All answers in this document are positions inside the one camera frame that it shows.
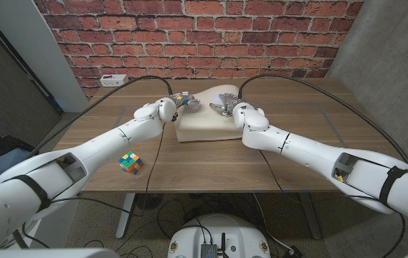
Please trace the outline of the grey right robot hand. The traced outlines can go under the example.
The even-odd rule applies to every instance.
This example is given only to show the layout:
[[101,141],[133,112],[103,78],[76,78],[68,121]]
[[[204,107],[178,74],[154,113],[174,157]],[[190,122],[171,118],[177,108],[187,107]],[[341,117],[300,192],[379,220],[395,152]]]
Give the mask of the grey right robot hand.
[[243,108],[243,101],[237,95],[232,93],[223,93],[218,95],[221,103],[210,103],[209,106],[211,109],[221,113],[225,117],[231,117],[234,114],[234,109],[239,106]]

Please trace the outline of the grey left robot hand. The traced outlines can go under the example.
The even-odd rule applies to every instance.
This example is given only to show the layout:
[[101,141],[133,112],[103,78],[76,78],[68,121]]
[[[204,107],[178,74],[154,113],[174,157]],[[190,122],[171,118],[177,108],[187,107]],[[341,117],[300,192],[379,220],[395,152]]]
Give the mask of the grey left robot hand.
[[175,103],[176,108],[189,106],[195,108],[200,104],[200,100],[196,99],[191,93],[184,91],[172,94],[169,98]]

